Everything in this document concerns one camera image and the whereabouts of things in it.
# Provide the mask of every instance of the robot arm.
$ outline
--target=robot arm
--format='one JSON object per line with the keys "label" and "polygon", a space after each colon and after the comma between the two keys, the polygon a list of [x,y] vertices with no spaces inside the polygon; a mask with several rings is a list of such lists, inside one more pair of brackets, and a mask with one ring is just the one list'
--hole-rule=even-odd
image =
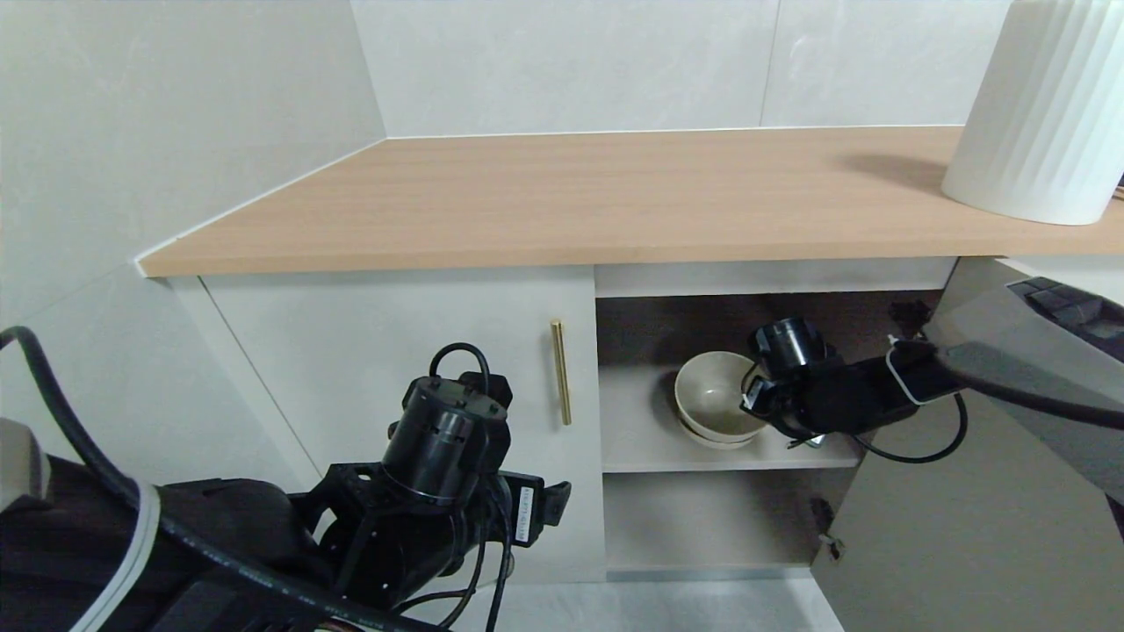
{"label": "robot arm", "polygon": [[[891,314],[916,313],[895,306]],[[1124,430],[1124,308],[1033,278],[997,288],[930,320],[889,352],[846,363],[803,318],[758,328],[750,355],[768,373],[742,408],[795,444],[856,435],[970,388],[1066,419]],[[967,413],[962,400],[962,426]]]}
{"label": "robot arm", "polygon": [[[409,385],[381,462],[334,464],[311,491],[287,496],[259,480],[158,490],[134,481],[82,427],[35,335],[0,332],[0,347],[10,342],[22,346],[47,408],[85,466],[43,458],[26,428],[0,421],[6,630],[356,629],[346,621],[392,632],[447,630],[475,592],[483,544],[493,541],[504,554],[492,630],[511,548],[531,547],[545,525],[558,525],[570,496],[569,482],[547,487],[500,470],[513,394],[469,344],[441,350],[428,374]],[[438,365],[453,351],[475,355],[480,371],[443,378]],[[10,476],[15,469],[22,471]],[[316,541],[328,511],[335,520]],[[410,598],[460,569],[473,548],[465,589]],[[433,598],[460,601],[438,625],[402,615]]]}

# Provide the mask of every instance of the white cable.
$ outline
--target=white cable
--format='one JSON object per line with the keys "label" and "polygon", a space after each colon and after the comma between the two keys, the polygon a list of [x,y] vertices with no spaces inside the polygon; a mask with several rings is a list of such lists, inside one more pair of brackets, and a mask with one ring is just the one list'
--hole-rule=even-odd
{"label": "white cable", "polygon": [[90,605],[71,628],[71,632],[96,632],[101,629],[117,606],[125,599],[129,590],[136,584],[144,567],[148,563],[148,556],[152,554],[152,545],[156,542],[156,534],[160,533],[160,494],[147,482],[134,481],[140,496],[140,505],[137,507],[136,527],[133,530],[133,540],[125,551],[121,565],[117,567],[117,572],[102,588],[101,594]]}

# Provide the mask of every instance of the cabinet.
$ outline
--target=cabinet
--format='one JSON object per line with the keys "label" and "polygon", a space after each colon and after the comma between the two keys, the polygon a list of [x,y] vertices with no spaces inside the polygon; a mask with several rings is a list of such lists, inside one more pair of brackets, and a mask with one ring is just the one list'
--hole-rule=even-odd
{"label": "cabinet", "polygon": [[[515,390],[505,467],[574,486],[562,525],[519,551],[514,581],[810,569],[849,630],[1114,629],[1124,547],[1104,494],[984,397],[968,396],[960,451],[927,466],[864,458],[843,436],[789,450],[771,428],[745,449],[711,451],[677,427],[676,369],[704,351],[744,353],[760,324],[803,315],[853,361],[886,350],[891,301],[948,309],[1018,276],[985,259],[961,260],[951,277],[931,263],[908,263],[904,277],[903,262],[854,268],[862,278],[818,264],[786,283],[745,263],[670,277],[565,267],[203,281],[321,470],[378,459],[406,385],[433,352],[479,345]],[[738,282],[704,281],[711,273]],[[554,318],[565,327],[571,426],[561,418]],[[454,354],[442,371],[472,367]],[[954,431],[944,401],[874,441],[922,454]],[[822,545],[813,499],[836,509],[828,531],[841,556]]]}
{"label": "cabinet", "polygon": [[[573,493],[562,524],[517,551],[518,581],[605,578],[593,271],[589,267],[207,277],[216,306],[324,471],[377,461],[409,381],[471,342],[510,381],[504,468]],[[562,424],[550,323],[562,320],[572,425]],[[474,370],[454,353],[441,371]],[[489,556],[498,560],[498,556]]]}

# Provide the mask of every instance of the open cabinet door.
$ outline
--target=open cabinet door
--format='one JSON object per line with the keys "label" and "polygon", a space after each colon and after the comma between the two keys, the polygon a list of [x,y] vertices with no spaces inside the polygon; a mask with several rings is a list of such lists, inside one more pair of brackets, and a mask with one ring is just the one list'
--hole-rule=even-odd
{"label": "open cabinet door", "polygon": [[[1003,276],[966,260],[940,308]],[[966,392],[969,433],[949,458],[865,458],[812,572],[847,632],[1124,630],[1124,538],[1107,498],[998,403]],[[879,431],[894,453],[955,433],[951,399]]]}

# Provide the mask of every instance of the wooden countertop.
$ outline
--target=wooden countertop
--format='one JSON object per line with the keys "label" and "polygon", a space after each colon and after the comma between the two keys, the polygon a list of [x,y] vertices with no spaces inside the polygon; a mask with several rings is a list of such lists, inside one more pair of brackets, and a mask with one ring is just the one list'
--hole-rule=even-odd
{"label": "wooden countertop", "polygon": [[391,139],[139,260],[147,276],[1124,253],[940,183],[959,127]]}

